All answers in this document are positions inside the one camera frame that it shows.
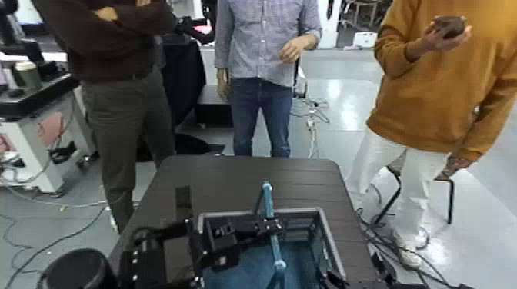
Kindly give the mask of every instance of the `blue jeans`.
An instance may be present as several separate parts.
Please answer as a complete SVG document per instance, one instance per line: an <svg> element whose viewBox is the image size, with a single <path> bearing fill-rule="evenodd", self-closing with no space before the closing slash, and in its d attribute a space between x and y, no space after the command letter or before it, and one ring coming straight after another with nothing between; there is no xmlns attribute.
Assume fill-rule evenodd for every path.
<svg viewBox="0 0 517 289"><path fill-rule="evenodd" d="M291 155L288 139L292 89L260 78L234 78L230 81L229 96L235 155L252 156L253 135L261 108L271 142L271 156L288 158Z"/></svg>

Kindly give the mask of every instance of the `dark table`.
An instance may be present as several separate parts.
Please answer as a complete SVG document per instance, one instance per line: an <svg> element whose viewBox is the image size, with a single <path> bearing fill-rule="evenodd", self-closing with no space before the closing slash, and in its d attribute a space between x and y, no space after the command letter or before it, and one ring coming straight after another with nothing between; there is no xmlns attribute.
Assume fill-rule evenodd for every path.
<svg viewBox="0 0 517 289"><path fill-rule="evenodd" d="M50 82L43 82L43 87L39 90L26 91L15 98L3 92L0 94L0 117L16 121L32 116L78 86L79 81L66 74Z"/></svg>
<svg viewBox="0 0 517 289"><path fill-rule="evenodd" d="M273 185L276 208L320 207L325 211L349 281L355 284L365 282L364 288L368 289L385 288L383 284L376 283L376 270L339 168L334 162L323 160L168 158L162 163L111 253L113 268L117 270L120 254L134 229L140 226L160 227L176 220L181 211L177 209L177 188L191 187L192 210L197 219L202 212L251 210L264 180ZM186 239L168 242L165 253L169 280L192 263Z"/></svg>

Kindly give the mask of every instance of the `gray tabletop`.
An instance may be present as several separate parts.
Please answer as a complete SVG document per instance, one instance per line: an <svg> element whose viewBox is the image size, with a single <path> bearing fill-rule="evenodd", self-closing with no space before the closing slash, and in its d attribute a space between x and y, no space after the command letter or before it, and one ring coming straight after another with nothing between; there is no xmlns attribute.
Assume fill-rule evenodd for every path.
<svg viewBox="0 0 517 289"><path fill-rule="evenodd" d="M176 189L190 186L195 217L203 212L250 210L263 181L273 185L276 208L324 210L350 281L375 281L366 242L337 164L323 160L182 156L162 163L110 255L115 269L130 233L181 217ZM186 239L165 244L168 278L190 265Z"/></svg>

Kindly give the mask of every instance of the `workbench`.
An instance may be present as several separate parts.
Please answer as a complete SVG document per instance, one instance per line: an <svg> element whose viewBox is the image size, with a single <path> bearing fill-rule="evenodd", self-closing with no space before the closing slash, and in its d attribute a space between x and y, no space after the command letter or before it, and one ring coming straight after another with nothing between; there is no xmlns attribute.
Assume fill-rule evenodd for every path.
<svg viewBox="0 0 517 289"><path fill-rule="evenodd" d="M164 227L185 218L186 211L191 211L196 220L203 212L251 210L266 180L273 186L275 208L324 210L351 288L385 288L377 281L339 167L323 160L212 156L166 159L110 255L113 268L118 270L120 255L134 229ZM186 188L190 200L184 198ZM169 280L192 264L187 247L186 239L165 244Z"/></svg>
<svg viewBox="0 0 517 289"><path fill-rule="evenodd" d="M35 91L26 91L15 98L0 94L0 133L14 144L24 168L2 172L2 185L37 188L43 193L60 193L63 177L84 156L95 152L91 132L79 107L74 90L79 81L70 74L44 82ZM77 151L64 164L55 165L47 145L38 136L39 123L61 112L63 129L75 142Z"/></svg>

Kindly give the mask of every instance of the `blue rod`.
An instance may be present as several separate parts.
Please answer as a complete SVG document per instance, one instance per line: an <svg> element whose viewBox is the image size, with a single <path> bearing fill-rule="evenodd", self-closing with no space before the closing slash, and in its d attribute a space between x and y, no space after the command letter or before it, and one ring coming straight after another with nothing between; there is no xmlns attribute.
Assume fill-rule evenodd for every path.
<svg viewBox="0 0 517 289"><path fill-rule="evenodd" d="M264 192L264 205L265 205L265 216L267 218L274 218L275 211L273 209L273 187L268 181L265 181L262 185L262 191ZM275 271L284 272L287 268L287 264L282 259L282 252L280 251L279 237L277 235L271 236L271 246L273 247L273 257L275 259Z"/></svg>

